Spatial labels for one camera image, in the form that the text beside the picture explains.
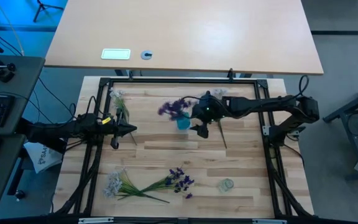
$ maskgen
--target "light wood desk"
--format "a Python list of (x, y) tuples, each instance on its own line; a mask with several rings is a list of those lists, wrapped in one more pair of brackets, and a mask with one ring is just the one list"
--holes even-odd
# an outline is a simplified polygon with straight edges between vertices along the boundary
[(300, 0), (69, 0), (45, 66), (323, 74)]
[[(100, 77), (84, 78), (77, 113), (84, 113), (89, 98), (96, 96), (99, 79)], [(271, 97), (286, 95), (283, 80), (271, 79), (268, 80), (268, 85)], [(222, 119), (227, 149), (224, 147), (216, 123), (208, 126), (209, 138), (203, 139), (197, 136), (195, 131), (177, 130), (175, 122), (169, 121), (167, 116), (157, 114), (158, 108), (166, 101), (174, 101), (186, 95), (200, 96), (205, 91), (215, 88), (227, 89), (228, 96), (246, 96), (252, 99), (255, 98), (252, 86), (115, 83), (113, 88), (125, 91), (124, 99), (130, 113), (130, 123), (137, 126), (137, 131), (133, 132), (137, 146), (128, 135), (120, 138), (119, 149), (115, 151), (109, 145), (111, 136), (104, 138), (92, 216), (273, 217), (257, 113), (240, 120)], [(289, 113), (276, 112), (274, 115), (276, 123), (279, 124), (289, 116)], [(298, 150), (296, 142), (287, 139), (286, 144)], [(74, 147), (65, 154), (53, 200), (55, 208), (60, 208), (78, 185), (85, 147), (86, 145)], [(287, 148), (282, 148), (281, 153), (288, 188), (305, 210), (313, 213), (301, 159)], [(195, 179), (195, 185), (190, 189), (194, 195), (191, 199), (184, 199), (171, 191), (150, 193), (151, 196), (169, 201), (169, 204), (139, 197), (117, 201), (105, 198), (103, 195), (107, 176), (114, 169), (126, 167), (131, 181), (138, 188), (142, 188), (169, 174), (169, 169), (180, 166), (183, 166), (186, 173)], [(216, 186), (225, 178), (234, 181), (234, 188), (222, 194)], [(87, 195), (88, 189), (85, 189), (81, 211), (85, 207)], [(280, 191), (278, 195), (280, 208), (283, 211)]]

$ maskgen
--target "small vase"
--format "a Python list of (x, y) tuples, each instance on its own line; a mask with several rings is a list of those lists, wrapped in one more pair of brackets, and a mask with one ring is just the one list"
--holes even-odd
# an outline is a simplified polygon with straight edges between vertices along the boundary
[[(189, 113), (187, 113), (187, 112), (184, 113), (184, 115), (186, 117), (190, 117)], [(179, 130), (186, 130), (190, 127), (190, 124), (191, 124), (190, 119), (188, 119), (186, 117), (182, 116), (181, 118), (177, 119), (177, 126), (178, 126)]]

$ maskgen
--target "white paper bag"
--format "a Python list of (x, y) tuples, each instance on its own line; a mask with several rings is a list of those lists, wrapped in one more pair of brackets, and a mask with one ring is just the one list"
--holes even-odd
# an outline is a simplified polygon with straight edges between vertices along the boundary
[(42, 144), (27, 142), (24, 147), (31, 158), (36, 174), (62, 162), (61, 153)]

